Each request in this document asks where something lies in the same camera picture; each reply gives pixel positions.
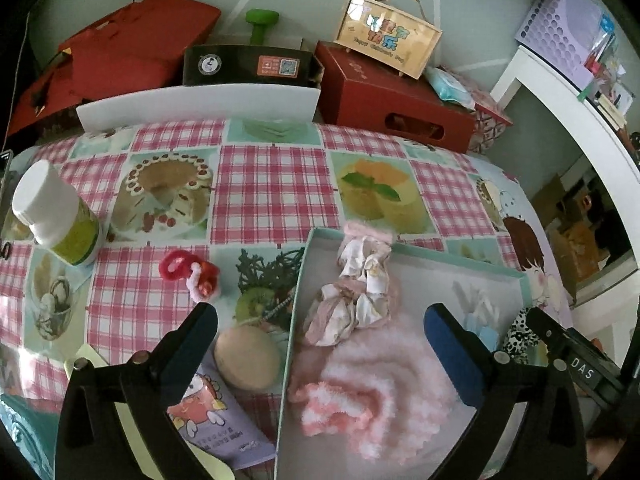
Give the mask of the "person's hand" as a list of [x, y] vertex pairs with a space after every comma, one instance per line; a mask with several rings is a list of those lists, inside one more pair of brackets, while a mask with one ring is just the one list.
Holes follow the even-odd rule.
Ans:
[[591, 479], [635, 479], [636, 446], [624, 440], [589, 439], [587, 462], [592, 466]]

